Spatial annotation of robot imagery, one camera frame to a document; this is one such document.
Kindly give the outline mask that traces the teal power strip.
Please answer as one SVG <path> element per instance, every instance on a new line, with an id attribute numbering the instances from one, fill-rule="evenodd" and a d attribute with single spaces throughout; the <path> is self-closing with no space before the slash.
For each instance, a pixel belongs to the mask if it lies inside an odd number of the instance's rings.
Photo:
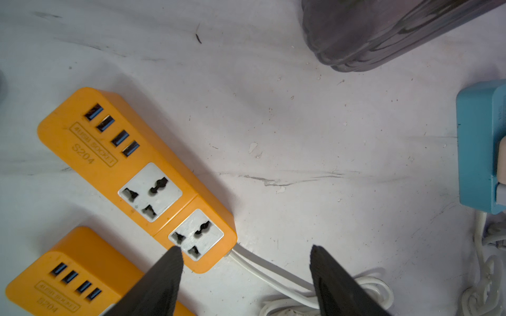
<path id="1" fill-rule="evenodd" d="M 505 80 L 478 82 L 456 98 L 460 203 L 496 215 L 499 144 L 505 138 Z"/>

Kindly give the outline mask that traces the orange power strip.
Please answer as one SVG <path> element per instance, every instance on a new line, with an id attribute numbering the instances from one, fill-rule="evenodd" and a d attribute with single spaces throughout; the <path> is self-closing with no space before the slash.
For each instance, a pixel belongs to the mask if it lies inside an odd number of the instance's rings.
<path id="1" fill-rule="evenodd" d="M 105 315 L 143 277 L 123 254 L 79 226 L 5 289 L 32 315 Z"/>
<path id="2" fill-rule="evenodd" d="M 54 154 L 195 273 L 237 244 L 233 214 L 118 94 L 81 88 L 38 126 Z"/>

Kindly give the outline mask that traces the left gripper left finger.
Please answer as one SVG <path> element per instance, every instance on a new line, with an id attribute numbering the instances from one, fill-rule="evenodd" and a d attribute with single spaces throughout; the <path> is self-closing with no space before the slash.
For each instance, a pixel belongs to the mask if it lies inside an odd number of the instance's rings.
<path id="1" fill-rule="evenodd" d="M 170 248 L 105 314 L 173 316 L 183 267 L 181 249 L 177 246 Z"/>

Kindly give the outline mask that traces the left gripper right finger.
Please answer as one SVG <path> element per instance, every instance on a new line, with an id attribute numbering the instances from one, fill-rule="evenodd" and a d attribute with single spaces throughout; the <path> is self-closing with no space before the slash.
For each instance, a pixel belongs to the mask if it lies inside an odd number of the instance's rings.
<path id="1" fill-rule="evenodd" d="M 354 279 L 321 246 L 312 246 L 310 271 L 321 315 L 388 315 L 391 288 L 372 276 Z"/>

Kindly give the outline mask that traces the pink butterfly cube adapter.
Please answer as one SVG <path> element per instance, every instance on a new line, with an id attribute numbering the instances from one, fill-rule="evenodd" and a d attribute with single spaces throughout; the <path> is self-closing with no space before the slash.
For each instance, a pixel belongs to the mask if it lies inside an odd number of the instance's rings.
<path id="1" fill-rule="evenodd" d="M 506 185 L 506 136 L 499 143 L 496 175 L 498 183 Z"/>

